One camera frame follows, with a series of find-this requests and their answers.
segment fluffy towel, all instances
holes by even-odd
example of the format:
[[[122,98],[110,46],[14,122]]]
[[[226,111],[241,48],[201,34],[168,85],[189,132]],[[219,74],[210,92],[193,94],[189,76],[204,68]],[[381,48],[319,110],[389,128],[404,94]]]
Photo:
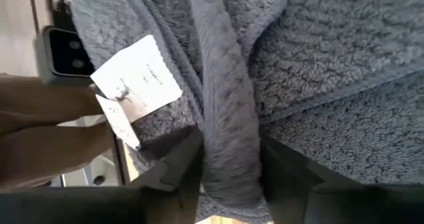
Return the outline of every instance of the fluffy towel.
[[[204,187],[227,207],[254,207],[262,196],[259,120],[246,56],[223,0],[190,2],[203,69]]]
[[[204,44],[191,13],[193,0],[71,1],[96,66],[153,34],[182,88],[181,99],[134,124],[141,140],[190,124],[204,128]],[[362,183],[424,183],[424,0],[288,0],[283,13],[286,0],[222,1],[248,61],[264,132]],[[206,155],[242,162],[243,154]],[[257,199],[251,196],[250,203]],[[263,204],[224,209],[202,194],[198,217],[211,214],[249,223],[269,220]]]

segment gray fabric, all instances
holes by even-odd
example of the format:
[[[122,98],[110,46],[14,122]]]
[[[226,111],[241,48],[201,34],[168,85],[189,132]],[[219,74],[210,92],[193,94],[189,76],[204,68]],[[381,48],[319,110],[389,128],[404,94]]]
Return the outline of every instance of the gray fabric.
[[[363,184],[424,184],[424,72],[296,113],[263,129]]]
[[[190,1],[203,65],[204,188],[225,207],[254,207],[262,197],[259,120],[246,60],[223,0]]]
[[[289,0],[250,63],[261,123],[422,69],[423,8],[424,0]]]
[[[262,34],[258,28],[265,28],[279,15],[286,0],[241,1],[223,0],[223,3],[231,16],[242,54],[250,54],[248,66],[262,127],[286,145],[355,180],[389,184],[424,182],[423,171],[419,169],[423,166],[422,159],[417,158],[423,156],[422,133],[418,132],[423,130],[422,89],[407,85],[410,79],[414,84],[422,83],[422,79],[414,75],[402,78],[424,67],[424,0],[288,0],[285,12]],[[127,0],[72,2],[78,32],[97,67],[119,49],[153,33],[170,71],[182,87],[184,95],[180,100],[134,124],[141,140],[154,139],[188,124],[203,126],[201,78],[193,76],[202,71],[200,46],[187,0],[142,0],[145,8],[130,6]],[[266,11],[264,17],[259,11]],[[384,82],[392,80],[397,85],[387,88]],[[380,89],[386,89],[382,93],[386,95],[377,99]],[[391,89],[398,92],[388,93]],[[413,100],[411,95],[417,97],[415,108],[405,102]],[[355,99],[347,102],[351,97],[367,99],[369,103],[355,105]],[[397,119],[386,119],[392,115],[389,108],[375,108],[386,103],[394,104],[393,112],[402,111],[396,113]],[[387,123],[378,119],[369,123],[363,123],[364,119],[352,120],[351,107],[357,113],[362,109],[372,111]],[[319,117],[335,114],[337,122],[320,118],[316,127],[311,126],[309,123],[314,123],[311,110],[319,111]],[[363,125],[375,132],[365,133],[361,130]],[[402,125],[417,132],[404,132],[399,127]],[[331,127],[331,132],[319,130],[326,126]],[[347,137],[339,137],[339,131],[350,132]],[[396,139],[402,143],[401,148],[394,146]],[[354,147],[352,152],[347,152],[350,150],[347,146]],[[330,155],[326,149],[333,147],[336,147],[332,150],[334,155]],[[364,150],[371,150],[369,153],[373,155],[363,158]],[[392,152],[400,154],[405,163],[396,162]],[[342,160],[355,163],[354,168],[344,167]],[[140,170],[146,168],[144,163],[138,165]],[[223,209],[206,196],[201,197],[199,204],[198,217],[211,214],[209,210],[220,210],[219,215],[249,223],[261,223],[269,217],[263,205],[255,210]]]

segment folded towel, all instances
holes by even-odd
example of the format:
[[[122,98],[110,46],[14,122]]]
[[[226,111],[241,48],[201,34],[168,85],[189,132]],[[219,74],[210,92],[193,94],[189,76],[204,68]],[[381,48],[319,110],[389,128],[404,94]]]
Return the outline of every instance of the folded towel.
[[[102,65],[118,50],[146,34],[153,34],[164,61],[182,88],[184,94],[181,99],[134,124],[141,140],[155,139],[186,125],[198,124],[203,127],[203,51],[200,52],[190,0],[71,1],[79,35],[95,66]],[[423,172],[418,168],[423,166],[420,165],[423,161],[417,159],[423,154],[420,145],[423,122],[419,119],[422,117],[423,92],[416,89],[416,85],[406,84],[413,79],[413,74],[419,74],[423,69],[424,0],[288,0],[284,13],[281,11],[286,0],[222,1],[230,14],[232,27],[241,45],[241,54],[248,61],[256,110],[266,132],[304,155],[360,182],[423,183]],[[275,17],[278,18],[267,26]],[[403,88],[385,99],[372,99],[387,82]],[[368,92],[367,89],[372,89],[373,94],[363,108],[355,106],[356,103],[361,104],[357,101],[344,102],[342,105],[337,103],[360,91],[363,92],[359,94],[364,94]],[[386,122],[384,125],[379,120],[373,120],[373,117],[390,114],[375,107],[381,107],[383,101],[391,103],[401,99],[396,98],[397,95],[415,95],[415,108],[409,103],[399,102],[396,103],[399,107],[391,108],[392,112],[402,110],[396,113],[397,119],[382,119]],[[340,122],[327,117],[320,119],[319,125],[310,125],[313,123],[311,121],[315,121],[316,114],[310,115],[314,109],[320,109],[322,115],[334,115],[330,112],[336,113],[337,110],[337,120]],[[373,117],[365,118],[371,119],[367,125],[375,124],[373,129],[379,132],[360,132],[363,127],[360,123],[364,119],[352,119],[355,118],[352,114],[362,117],[366,114],[360,112],[362,109],[364,112],[373,111]],[[408,128],[400,130],[393,124],[395,121],[410,121],[406,124],[414,131],[402,135]],[[326,126],[332,129],[322,131],[322,127],[325,129]],[[350,129],[349,135],[343,139],[339,137],[339,133]],[[408,142],[408,145],[394,148],[397,142]],[[350,146],[354,144],[357,146],[351,150]],[[388,158],[389,152],[368,152],[377,155],[364,158],[368,157],[364,153],[370,147],[392,147],[388,151],[402,153],[405,161],[389,162],[393,160]],[[243,155],[226,155],[240,160],[244,158]],[[347,168],[341,161],[332,160],[348,160],[350,164]],[[360,164],[353,165],[355,160]],[[148,166],[138,164],[140,170]],[[255,216],[258,219],[254,221],[253,215],[257,211],[222,209],[207,197],[203,199],[202,196],[201,200],[200,204],[204,206],[199,213],[205,213],[206,207],[214,206],[216,208],[212,209],[220,210],[220,215],[238,215],[239,219],[252,222],[263,221],[261,218],[267,217],[264,209],[260,209],[261,214]]]
[[[246,56],[223,0],[190,2],[203,69],[204,188],[224,206],[254,207],[262,197],[259,120]]]

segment paper label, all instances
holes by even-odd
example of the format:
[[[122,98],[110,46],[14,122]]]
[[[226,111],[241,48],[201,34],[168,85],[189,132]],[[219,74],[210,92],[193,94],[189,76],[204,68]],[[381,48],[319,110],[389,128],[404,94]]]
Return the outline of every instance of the paper label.
[[[136,149],[140,141],[131,127],[121,105],[116,101],[111,101],[100,95],[96,95],[96,98],[116,136],[131,148]]]
[[[116,53],[91,78],[108,99],[119,102],[131,123],[182,95],[152,35]]]

